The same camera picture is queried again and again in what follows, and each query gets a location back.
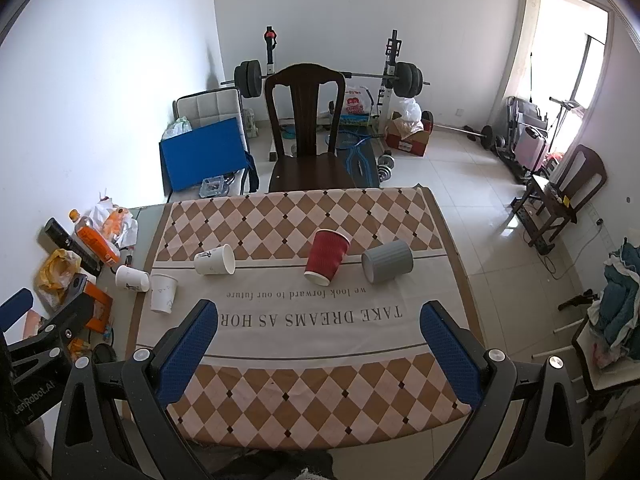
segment barbell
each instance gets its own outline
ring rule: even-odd
[[[398,61],[396,70],[393,75],[389,74],[367,74],[361,72],[340,72],[346,79],[352,77],[372,77],[376,79],[390,80],[395,94],[398,97],[416,97],[421,91],[422,86],[429,85],[422,79],[422,71],[413,63],[404,63]],[[262,79],[266,79],[267,75],[262,75],[260,62],[257,59],[251,61],[243,61],[236,66],[234,70],[233,81],[223,81],[223,85],[236,86],[242,97],[260,97],[262,94]]]
[[[476,132],[470,126],[465,126],[464,128],[455,128],[453,126],[447,126],[446,124],[436,124],[433,122],[433,114],[428,110],[424,110],[422,112],[422,124],[424,123],[426,123],[425,129],[428,129],[429,133],[431,133],[433,127],[435,126],[443,130],[452,130],[454,132],[466,134],[466,136],[471,140],[475,140],[475,137],[479,137],[481,146],[486,150],[490,150],[494,146],[496,141],[494,129],[489,125],[482,128],[480,132]]]

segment yellow plastic bag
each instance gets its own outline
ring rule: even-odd
[[[62,303],[66,288],[80,269],[80,262],[80,256],[77,254],[56,249],[40,267],[36,286],[44,293],[51,307],[58,308]]]

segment white wall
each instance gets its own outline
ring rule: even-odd
[[[31,0],[0,46],[0,74],[4,301],[32,288],[51,216],[71,229],[69,210],[105,188],[124,206],[164,202],[158,141],[172,101],[223,80],[213,0]]]
[[[225,73],[245,59],[266,70],[262,35],[278,33],[276,67],[316,62],[335,70],[381,73],[386,40],[396,28],[400,60],[431,82],[417,97],[436,121],[482,127],[489,117],[513,34],[518,0],[215,0]],[[374,97],[379,80],[361,79]],[[335,97],[321,94],[326,107]],[[291,114],[278,99],[279,113]],[[245,106],[265,119],[264,97]],[[457,108],[464,109],[461,118]]]
[[[594,0],[609,7],[606,0]],[[580,132],[580,142],[595,150],[607,169],[608,181],[591,200],[595,217],[604,220],[601,235],[578,252],[597,232],[586,210],[578,214],[578,224],[562,232],[564,242],[583,290],[600,290],[605,285],[604,266],[609,250],[620,245],[628,229],[640,228],[640,175],[636,153],[640,153],[640,123],[636,108],[640,100],[640,53],[619,17],[614,17],[611,53],[604,70],[602,88],[594,98],[590,114]]]

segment orange box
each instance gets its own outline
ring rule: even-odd
[[[104,333],[104,329],[109,321],[109,315],[111,313],[111,303],[113,299],[108,294],[101,291],[93,283],[87,282],[84,284],[84,291],[86,295],[94,298],[94,316],[85,325],[87,328],[98,332]]]
[[[429,136],[431,135],[431,128],[429,125],[424,124],[424,130],[415,132],[410,136],[403,139],[398,130],[398,126],[395,122],[389,121],[386,124],[386,145],[396,150],[402,150],[403,152],[413,153],[414,155],[423,156],[427,149],[427,143],[429,142]]]

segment gray ceramic cup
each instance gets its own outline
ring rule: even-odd
[[[368,249],[362,253],[362,269],[369,283],[391,280],[414,268],[414,255],[404,240]]]

